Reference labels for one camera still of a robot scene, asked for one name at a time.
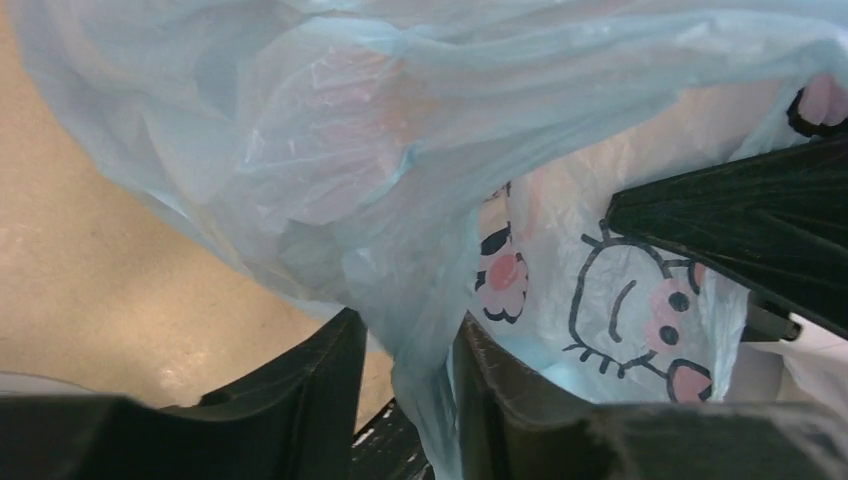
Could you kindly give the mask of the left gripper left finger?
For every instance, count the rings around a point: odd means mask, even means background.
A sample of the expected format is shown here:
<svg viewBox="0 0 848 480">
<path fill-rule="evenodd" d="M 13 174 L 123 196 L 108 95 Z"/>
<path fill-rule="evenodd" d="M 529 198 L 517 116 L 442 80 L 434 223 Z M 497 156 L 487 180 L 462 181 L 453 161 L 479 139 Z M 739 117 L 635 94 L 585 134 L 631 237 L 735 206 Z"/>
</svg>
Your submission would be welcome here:
<svg viewBox="0 0 848 480">
<path fill-rule="evenodd" d="M 191 407 L 5 395 L 5 479 L 346 479 L 366 328 L 350 309 Z"/>
</svg>

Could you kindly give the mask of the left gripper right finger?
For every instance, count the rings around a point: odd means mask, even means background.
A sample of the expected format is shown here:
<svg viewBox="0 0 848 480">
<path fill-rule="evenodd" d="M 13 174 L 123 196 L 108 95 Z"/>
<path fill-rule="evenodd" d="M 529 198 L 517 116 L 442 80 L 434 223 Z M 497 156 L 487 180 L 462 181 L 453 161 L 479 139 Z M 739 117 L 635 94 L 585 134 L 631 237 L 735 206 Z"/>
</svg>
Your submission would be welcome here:
<svg viewBox="0 0 848 480">
<path fill-rule="evenodd" d="M 604 404 L 558 387 L 472 316 L 453 346 L 468 479 L 843 479 L 847 427 L 809 404 Z"/>
</svg>

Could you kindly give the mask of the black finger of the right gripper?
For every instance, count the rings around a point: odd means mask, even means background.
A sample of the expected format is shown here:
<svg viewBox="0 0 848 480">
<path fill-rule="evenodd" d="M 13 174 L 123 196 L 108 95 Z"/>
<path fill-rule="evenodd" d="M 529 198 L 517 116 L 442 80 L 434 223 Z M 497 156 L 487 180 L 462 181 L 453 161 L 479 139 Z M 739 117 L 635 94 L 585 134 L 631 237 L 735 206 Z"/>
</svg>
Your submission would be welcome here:
<svg viewBox="0 0 848 480">
<path fill-rule="evenodd" d="M 844 134 L 620 191 L 606 222 L 847 335 Z"/>
</svg>

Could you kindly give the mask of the light blue plastic bag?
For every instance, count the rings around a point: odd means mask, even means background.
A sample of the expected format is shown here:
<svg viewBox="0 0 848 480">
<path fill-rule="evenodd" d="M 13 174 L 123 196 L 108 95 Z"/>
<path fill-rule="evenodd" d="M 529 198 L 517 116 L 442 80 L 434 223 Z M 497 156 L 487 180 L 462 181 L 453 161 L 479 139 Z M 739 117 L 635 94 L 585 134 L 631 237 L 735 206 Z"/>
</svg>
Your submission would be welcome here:
<svg viewBox="0 0 848 480">
<path fill-rule="evenodd" d="M 843 1 L 12 1 L 111 181 L 297 304 L 347 306 L 444 479 L 474 314 L 595 402 L 718 401 L 747 289 L 602 224 L 618 190 L 797 145 Z"/>
</svg>

